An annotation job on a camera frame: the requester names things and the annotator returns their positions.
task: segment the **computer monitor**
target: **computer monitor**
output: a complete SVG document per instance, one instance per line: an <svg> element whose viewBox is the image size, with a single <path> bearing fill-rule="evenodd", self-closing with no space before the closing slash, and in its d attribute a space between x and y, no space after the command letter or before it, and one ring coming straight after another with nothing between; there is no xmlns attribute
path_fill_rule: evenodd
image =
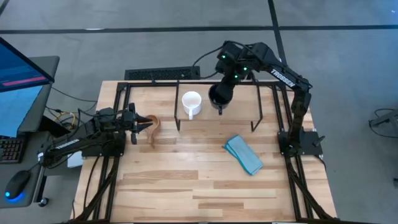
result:
<svg viewBox="0 0 398 224"><path fill-rule="evenodd" d="M0 37L0 92L54 82L54 78Z"/></svg>

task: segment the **black keyboard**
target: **black keyboard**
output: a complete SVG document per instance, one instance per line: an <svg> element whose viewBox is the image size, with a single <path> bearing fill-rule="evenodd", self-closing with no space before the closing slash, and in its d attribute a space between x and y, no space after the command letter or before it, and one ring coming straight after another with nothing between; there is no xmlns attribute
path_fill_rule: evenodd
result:
<svg viewBox="0 0 398 224"><path fill-rule="evenodd" d="M124 72L125 80L198 80L200 79L200 68L193 68L194 74L191 74L191 67L174 68L152 68L152 69L134 69Z"/></svg>
<svg viewBox="0 0 398 224"><path fill-rule="evenodd" d="M26 148L25 136L0 136L0 164L20 163Z"/></svg>

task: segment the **gray floor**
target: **gray floor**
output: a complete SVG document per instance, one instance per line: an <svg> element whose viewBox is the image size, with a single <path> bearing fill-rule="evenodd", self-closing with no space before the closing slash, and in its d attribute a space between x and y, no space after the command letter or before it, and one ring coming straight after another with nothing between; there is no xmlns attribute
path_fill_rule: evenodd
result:
<svg viewBox="0 0 398 224"><path fill-rule="evenodd" d="M398 1L274 0L281 26L398 23ZM265 0L10 0L4 29L89 29L181 26L269 26ZM225 39L263 41L277 52L273 31L2 35L28 56L59 55L55 87L86 99L101 81L122 80L125 69L191 65ZM326 139L322 146L338 216L396 223L397 139L373 134L368 120L378 108L398 107L398 30L282 31L287 61L314 88L311 110ZM212 72L215 57L201 63ZM91 105L52 92L48 106L76 111ZM384 134L388 126L377 129ZM49 178L45 208L0 210L1 223L67 220L79 170Z"/></svg>

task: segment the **brown object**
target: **brown object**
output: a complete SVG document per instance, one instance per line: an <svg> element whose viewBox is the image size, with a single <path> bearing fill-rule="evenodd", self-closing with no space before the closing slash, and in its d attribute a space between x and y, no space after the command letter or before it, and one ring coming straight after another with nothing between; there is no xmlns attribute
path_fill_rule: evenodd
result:
<svg viewBox="0 0 398 224"><path fill-rule="evenodd" d="M147 142L154 147L155 135L160 131L160 119L155 115L148 115L146 118L152 119L152 125L145 129L147 133Z"/></svg>
<svg viewBox="0 0 398 224"><path fill-rule="evenodd" d="M117 83L103 82L97 109L113 106ZM156 135L155 148L147 143L144 131L137 135L137 145L126 142L111 222L294 221L285 162L279 154L272 91L261 87L260 92L264 119L253 133L247 121L235 120L181 122L178 132L174 121L175 87L132 88L130 102L135 102L137 112L156 114L162 120L162 128ZM280 91L278 94L287 127L284 101ZM291 102L293 93L288 92L288 96ZM246 93L246 98L257 100L251 92ZM243 107L235 111L237 115L247 112ZM310 111L303 125L305 129L314 128ZM243 137L264 164L254 176L248 175L221 147L235 134ZM102 160L101 157L94 169L88 202L97 191L95 183L100 178ZM308 189L325 211L335 217L323 164L313 156L302 156L302 160ZM76 214L83 209L94 161L95 158L84 160L75 197ZM303 197L297 192L301 214L305 216ZM107 198L105 193L99 217L104 217Z"/></svg>

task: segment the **blue towel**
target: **blue towel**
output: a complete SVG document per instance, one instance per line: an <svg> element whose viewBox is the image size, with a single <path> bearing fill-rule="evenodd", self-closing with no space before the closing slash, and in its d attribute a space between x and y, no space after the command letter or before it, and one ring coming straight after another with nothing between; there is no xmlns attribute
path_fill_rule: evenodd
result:
<svg viewBox="0 0 398 224"><path fill-rule="evenodd" d="M0 135L17 136L19 126L41 89L35 86L0 93Z"/></svg>
<svg viewBox="0 0 398 224"><path fill-rule="evenodd" d="M262 167L261 160L253 150L243 141L242 137L236 135L229 139L223 146L232 156L237 158L243 169L250 175L256 174Z"/></svg>

